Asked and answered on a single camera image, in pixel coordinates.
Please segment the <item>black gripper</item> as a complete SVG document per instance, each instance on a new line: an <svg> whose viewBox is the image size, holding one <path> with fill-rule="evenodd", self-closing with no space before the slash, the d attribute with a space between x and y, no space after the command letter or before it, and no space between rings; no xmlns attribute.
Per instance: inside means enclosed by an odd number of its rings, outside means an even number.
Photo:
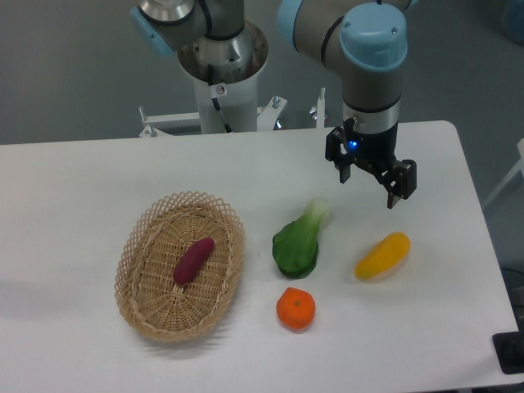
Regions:
<svg viewBox="0 0 524 393"><path fill-rule="evenodd" d="M380 133L359 133L355 121L347 119L343 128L337 126L326 136L325 143L325 158L338 170L340 183L350 178L351 165L380 175L379 183L387 191L388 209L409 199L417 189L417 163L395 157L397 130L395 124Z"/></svg>

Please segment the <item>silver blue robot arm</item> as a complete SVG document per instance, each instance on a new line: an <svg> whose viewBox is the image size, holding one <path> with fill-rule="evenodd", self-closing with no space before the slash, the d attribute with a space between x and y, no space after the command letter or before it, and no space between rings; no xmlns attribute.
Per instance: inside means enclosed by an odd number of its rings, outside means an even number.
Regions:
<svg viewBox="0 0 524 393"><path fill-rule="evenodd" d="M327 136L326 159L341 181L352 167L372 174L388 206L417 187L416 163L395 156L408 8L407 1L283 1L277 14L288 44L341 79L342 123ZM150 48L175 55L195 81L203 133L260 127L255 80L269 49L244 2L140 1L130 15Z"/></svg>

